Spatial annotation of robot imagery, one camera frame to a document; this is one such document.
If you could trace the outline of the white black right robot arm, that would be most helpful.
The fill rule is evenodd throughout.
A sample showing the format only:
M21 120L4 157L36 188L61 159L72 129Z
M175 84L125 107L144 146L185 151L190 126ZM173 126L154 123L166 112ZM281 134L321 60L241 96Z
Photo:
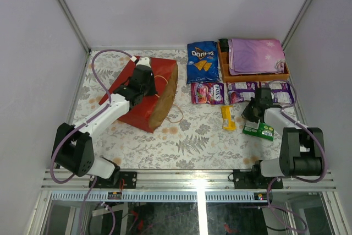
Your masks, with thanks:
M282 137L279 156L259 161L259 169L251 174L255 187L265 187L271 177L293 177L308 183L324 179L327 162L322 130L308 127L289 116L284 107L273 103L269 87L255 90L243 111L243 118L265 123Z

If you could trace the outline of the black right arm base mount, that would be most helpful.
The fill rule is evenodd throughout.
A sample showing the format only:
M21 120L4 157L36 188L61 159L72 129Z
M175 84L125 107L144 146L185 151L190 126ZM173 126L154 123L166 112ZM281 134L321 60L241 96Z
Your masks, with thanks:
M274 177L264 177L258 172L248 170L232 170L228 180L233 182L235 189L267 189Z

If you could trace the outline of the blue Doritos chip bag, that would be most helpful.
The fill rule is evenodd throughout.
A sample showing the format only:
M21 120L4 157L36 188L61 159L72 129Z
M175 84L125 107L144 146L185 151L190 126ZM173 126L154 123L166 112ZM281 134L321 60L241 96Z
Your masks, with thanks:
M219 81L217 43L202 41L187 45L187 84Z

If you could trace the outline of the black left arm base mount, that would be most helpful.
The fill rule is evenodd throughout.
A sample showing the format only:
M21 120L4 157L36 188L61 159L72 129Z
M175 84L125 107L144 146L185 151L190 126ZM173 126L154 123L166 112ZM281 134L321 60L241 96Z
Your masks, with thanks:
M119 171L108 179L97 177L93 188L97 189L135 189L137 184L136 171Z

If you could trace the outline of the yellow snack packet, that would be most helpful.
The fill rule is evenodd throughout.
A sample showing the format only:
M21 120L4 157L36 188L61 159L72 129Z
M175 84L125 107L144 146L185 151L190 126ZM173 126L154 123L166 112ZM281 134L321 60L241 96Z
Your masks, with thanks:
M221 112L223 119L222 128L227 131L235 131L236 123L234 108L232 106L222 106Z

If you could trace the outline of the purple snack packet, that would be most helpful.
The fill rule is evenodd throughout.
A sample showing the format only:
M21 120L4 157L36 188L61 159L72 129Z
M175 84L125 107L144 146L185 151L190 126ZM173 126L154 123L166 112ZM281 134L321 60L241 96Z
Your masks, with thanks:
M294 96L291 86L282 81L274 81L272 83L260 82L260 87L269 87L273 103L291 105L294 102Z
M252 97L255 97L255 90L258 86L258 82L227 83L229 103L250 101Z

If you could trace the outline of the red brown paper bag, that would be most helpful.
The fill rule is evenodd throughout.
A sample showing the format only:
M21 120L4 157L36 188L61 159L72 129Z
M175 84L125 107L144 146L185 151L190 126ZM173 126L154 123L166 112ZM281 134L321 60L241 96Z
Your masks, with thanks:
M122 92L130 102L130 111L120 118L126 124L152 133L165 120L174 102L178 84L175 60L150 58L151 70L143 74L134 62L128 62L108 91Z

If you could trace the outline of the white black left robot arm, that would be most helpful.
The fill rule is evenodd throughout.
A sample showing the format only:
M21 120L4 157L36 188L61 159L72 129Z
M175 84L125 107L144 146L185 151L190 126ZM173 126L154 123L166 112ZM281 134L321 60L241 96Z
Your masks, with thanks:
M94 154L93 140L115 120L139 105L146 96L157 94L150 58L139 58L127 85L120 85L108 100L77 125L63 123L57 130L52 162L73 175L100 177L114 188L120 183L119 166Z

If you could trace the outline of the purple Fox's berries candy bag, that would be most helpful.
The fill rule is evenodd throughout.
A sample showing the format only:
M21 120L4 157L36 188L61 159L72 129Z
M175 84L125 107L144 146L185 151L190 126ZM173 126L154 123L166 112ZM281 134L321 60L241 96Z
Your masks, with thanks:
M192 83L191 101L196 105L221 105L224 104L223 83Z

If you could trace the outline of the green snack packet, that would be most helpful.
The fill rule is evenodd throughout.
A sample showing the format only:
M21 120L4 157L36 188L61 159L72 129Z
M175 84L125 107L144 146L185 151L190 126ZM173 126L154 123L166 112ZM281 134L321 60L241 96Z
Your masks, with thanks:
M269 141L273 141L274 139L274 129L271 126L268 126L266 123L262 122L255 123L246 121L243 127L243 133Z

